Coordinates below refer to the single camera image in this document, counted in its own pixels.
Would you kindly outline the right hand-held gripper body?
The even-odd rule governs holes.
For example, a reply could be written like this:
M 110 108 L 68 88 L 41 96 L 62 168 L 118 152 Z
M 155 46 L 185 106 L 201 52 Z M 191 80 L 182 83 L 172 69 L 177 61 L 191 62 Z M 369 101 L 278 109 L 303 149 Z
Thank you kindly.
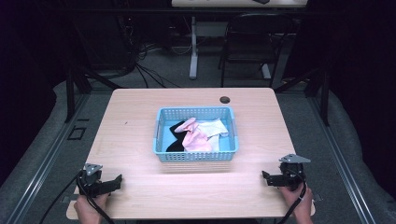
M 284 178 L 284 187 L 289 187 L 291 191 L 297 190 L 299 185 L 305 181 L 304 163 L 311 162 L 310 159 L 289 154 L 280 160 L 280 171 Z

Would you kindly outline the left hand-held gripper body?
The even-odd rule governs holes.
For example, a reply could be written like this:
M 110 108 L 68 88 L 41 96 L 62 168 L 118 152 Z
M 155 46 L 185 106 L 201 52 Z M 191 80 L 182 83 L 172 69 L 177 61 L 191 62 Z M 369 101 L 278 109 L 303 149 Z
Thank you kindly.
M 84 169 L 78 174 L 77 185 L 80 195 L 96 197 L 99 195 L 102 165 L 86 163 Z

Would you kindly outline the person's left hand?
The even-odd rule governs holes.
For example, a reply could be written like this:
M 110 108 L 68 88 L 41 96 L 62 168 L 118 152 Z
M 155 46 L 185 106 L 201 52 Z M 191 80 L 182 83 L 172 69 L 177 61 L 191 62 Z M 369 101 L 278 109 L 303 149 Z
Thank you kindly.
M 108 194 L 103 194 L 93 200 L 102 210 L 105 210 L 107 197 Z M 81 224 L 101 224 L 102 216 L 89 204 L 85 195 L 78 196 L 74 208 Z

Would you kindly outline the light blue plastic basket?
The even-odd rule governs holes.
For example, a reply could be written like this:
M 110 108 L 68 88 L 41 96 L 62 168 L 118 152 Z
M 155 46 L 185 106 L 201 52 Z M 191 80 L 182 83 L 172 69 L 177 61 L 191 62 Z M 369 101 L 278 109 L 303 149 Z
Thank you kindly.
M 219 139 L 219 151 L 167 152 L 176 140 L 169 128 L 181 121 L 196 118 L 196 122 L 220 119 L 229 131 L 227 137 Z M 238 135 L 233 114 L 229 106 L 163 107 L 158 111 L 153 140 L 153 151 L 161 162 L 170 161 L 230 161 L 238 150 Z

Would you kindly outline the black sock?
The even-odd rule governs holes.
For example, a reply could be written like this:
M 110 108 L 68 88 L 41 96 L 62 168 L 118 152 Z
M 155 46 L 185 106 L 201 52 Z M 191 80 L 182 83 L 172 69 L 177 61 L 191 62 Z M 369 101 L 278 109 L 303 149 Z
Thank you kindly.
M 183 124 L 183 121 L 181 121 L 169 128 L 170 132 L 176 138 L 176 140 L 166 149 L 167 152 L 183 152 L 184 151 L 182 142 L 183 142 L 187 132 L 186 131 L 181 131 L 181 132 L 176 131 L 176 128 L 178 126 L 180 126 L 181 124 Z

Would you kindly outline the white sock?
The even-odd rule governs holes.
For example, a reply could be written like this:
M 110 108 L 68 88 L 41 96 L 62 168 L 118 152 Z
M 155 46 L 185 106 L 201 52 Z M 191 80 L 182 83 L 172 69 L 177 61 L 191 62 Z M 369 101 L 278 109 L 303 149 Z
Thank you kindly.
M 229 135 L 228 129 L 220 119 L 199 122 L 197 130 L 204 135 L 212 151 L 219 151 L 219 139 Z

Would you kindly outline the large pink sock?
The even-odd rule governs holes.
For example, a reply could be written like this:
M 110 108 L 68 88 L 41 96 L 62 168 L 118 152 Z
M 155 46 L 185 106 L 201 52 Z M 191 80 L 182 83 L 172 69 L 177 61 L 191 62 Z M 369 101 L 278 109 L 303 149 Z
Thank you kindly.
M 211 151 L 212 146 L 207 140 L 207 135 L 203 133 L 197 124 L 191 124 L 183 128 L 186 132 L 182 141 L 182 146 L 188 152 Z

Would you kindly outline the small pink sock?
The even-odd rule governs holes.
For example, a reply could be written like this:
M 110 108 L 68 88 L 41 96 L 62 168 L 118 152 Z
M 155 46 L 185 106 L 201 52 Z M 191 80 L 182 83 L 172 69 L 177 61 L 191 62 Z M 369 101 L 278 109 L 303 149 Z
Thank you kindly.
M 190 118 L 184 121 L 182 124 L 175 128 L 176 133 L 182 132 L 194 132 L 198 127 L 198 123 L 196 122 L 196 118 Z

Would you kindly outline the black metal stand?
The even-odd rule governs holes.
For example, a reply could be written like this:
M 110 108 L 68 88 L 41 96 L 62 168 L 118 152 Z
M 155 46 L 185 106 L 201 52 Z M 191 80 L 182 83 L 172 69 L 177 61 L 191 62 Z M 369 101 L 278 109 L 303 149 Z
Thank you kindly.
M 304 89 L 306 97 L 315 97 L 320 92 L 319 116 L 326 126 L 329 126 L 328 107 L 330 95 L 330 76 L 325 68 L 315 68 L 301 76 L 292 78 L 286 84 L 275 88 L 275 93 L 281 93 L 297 85 L 301 81 L 308 79 L 308 84 Z
M 92 92 L 92 86 L 88 81 L 89 77 L 99 81 L 111 90 L 120 89 L 120 85 L 102 77 L 91 69 L 82 65 L 72 65 L 66 77 L 67 115 L 65 123 L 69 122 L 76 113 L 75 88 L 78 88 L 82 94 Z

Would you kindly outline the black folding chair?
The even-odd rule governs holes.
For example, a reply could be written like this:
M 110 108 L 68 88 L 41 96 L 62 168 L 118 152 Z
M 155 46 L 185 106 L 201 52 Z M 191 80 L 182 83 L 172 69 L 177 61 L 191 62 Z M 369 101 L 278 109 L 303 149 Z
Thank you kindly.
M 226 26 L 219 58 L 220 86 L 226 80 L 226 63 L 259 64 L 259 70 L 271 64 L 272 86 L 282 45 L 292 28 L 292 18 L 281 14 L 244 13 L 233 17 Z

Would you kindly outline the white desk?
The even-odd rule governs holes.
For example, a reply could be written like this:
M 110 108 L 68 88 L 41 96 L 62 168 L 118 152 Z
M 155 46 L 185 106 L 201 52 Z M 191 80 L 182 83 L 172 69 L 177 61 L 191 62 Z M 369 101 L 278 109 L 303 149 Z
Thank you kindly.
M 179 9 L 301 9 L 305 8 L 308 0 L 270 0 L 268 4 L 260 4 L 252 0 L 172 0 L 172 6 Z M 190 79 L 197 78 L 198 70 L 198 37 L 223 36 L 226 21 L 198 21 L 191 16 L 191 66 Z

